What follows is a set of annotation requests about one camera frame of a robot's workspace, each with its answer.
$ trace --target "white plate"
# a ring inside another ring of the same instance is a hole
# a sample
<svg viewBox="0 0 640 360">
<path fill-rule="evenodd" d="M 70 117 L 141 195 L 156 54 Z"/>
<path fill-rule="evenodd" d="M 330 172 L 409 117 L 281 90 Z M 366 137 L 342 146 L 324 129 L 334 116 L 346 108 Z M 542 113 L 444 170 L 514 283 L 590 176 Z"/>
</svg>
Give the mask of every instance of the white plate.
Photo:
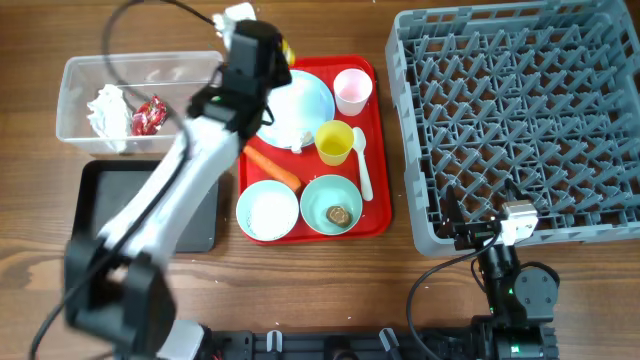
<svg viewBox="0 0 640 360">
<path fill-rule="evenodd" d="M 271 91 L 267 103 L 273 112 L 275 123 L 263 125 L 258 137 L 271 146 L 281 149 L 291 147 L 291 142 L 310 131 L 316 135 L 318 128 L 333 120 L 336 105 L 331 91 L 316 76 L 300 70 L 291 70 L 291 84 Z M 270 122 L 266 111 L 262 119 Z M 302 146 L 313 143 L 313 139 Z"/>
</svg>

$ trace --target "yellow cup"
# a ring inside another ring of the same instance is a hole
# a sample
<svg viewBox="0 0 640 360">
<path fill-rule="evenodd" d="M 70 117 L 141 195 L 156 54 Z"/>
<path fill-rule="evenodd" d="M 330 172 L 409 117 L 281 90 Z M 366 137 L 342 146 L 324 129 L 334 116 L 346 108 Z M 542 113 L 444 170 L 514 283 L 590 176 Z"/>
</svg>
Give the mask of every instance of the yellow cup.
<svg viewBox="0 0 640 360">
<path fill-rule="evenodd" d="M 353 130 L 340 120 L 327 121 L 316 132 L 315 143 L 322 162 L 338 166 L 347 159 L 353 147 Z"/>
</svg>

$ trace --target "candy wrapper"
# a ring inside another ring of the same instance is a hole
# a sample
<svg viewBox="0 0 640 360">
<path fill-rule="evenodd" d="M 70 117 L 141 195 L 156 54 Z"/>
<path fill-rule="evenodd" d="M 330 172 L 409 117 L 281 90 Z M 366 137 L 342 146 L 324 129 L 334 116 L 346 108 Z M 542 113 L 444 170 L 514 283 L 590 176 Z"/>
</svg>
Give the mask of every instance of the candy wrapper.
<svg viewBox="0 0 640 360">
<path fill-rule="evenodd" d="M 167 119 L 167 105 L 157 96 L 133 114 L 132 135 L 155 135 Z"/>
</svg>

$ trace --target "spoon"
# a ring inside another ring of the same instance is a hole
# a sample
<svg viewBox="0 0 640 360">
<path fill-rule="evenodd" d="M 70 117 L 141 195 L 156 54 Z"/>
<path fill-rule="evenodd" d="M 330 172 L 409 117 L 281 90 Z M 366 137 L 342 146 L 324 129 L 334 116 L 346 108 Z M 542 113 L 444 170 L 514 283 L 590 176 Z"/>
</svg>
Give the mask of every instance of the spoon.
<svg viewBox="0 0 640 360">
<path fill-rule="evenodd" d="M 371 201 L 373 199 L 373 189 L 371 188 L 371 179 L 367 170 L 367 163 L 364 161 L 364 148 L 367 146 L 367 139 L 364 137 L 362 129 L 353 128 L 353 150 L 358 154 L 358 165 L 360 167 L 360 187 L 362 190 L 362 199 Z"/>
</svg>

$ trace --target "wood grain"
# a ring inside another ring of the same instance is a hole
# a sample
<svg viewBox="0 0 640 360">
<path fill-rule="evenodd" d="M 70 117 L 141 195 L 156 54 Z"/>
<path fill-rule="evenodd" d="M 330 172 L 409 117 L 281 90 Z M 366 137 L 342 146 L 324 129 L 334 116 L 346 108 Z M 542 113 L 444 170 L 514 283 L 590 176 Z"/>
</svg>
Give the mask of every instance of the wood grain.
<svg viewBox="0 0 640 360">
<path fill-rule="evenodd" d="M 65 62 L 99 53 L 102 26 L 119 0 L 5 0 L 0 4 L 0 360 L 22 359 L 58 301 L 80 173 L 92 158 L 55 138 Z M 228 1 L 188 1 L 203 13 Z M 442 259 L 417 253 L 403 182 L 398 119 L 384 46 L 406 9 L 489 1 L 254 1 L 258 15 L 286 35 L 298 56 L 356 53 L 376 68 L 394 219 L 374 239 L 262 248 L 233 217 L 235 170 L 223 182 L 218 245 L 179 255 L 170 281 L 181 318 L 213 329 L 265 331 L 405 328 L 404 305 L 419 275 Z M 639 14 L 637 2 L 630 12 Z M 157 4 L 118 24 L 114 52 L 221 48 L 212 29 Z M 563 359 L 631 359 L 640 353 L 640 242 L 563 244 L 520 251 L 562 276 L 556 320 Z M 416 323 L 456 326 L 488 312 L 468 263 L 430 279 L 415 301 Z M 81 359 L 105 348 L 57 322 L 41 359 Z"/>
</svg>

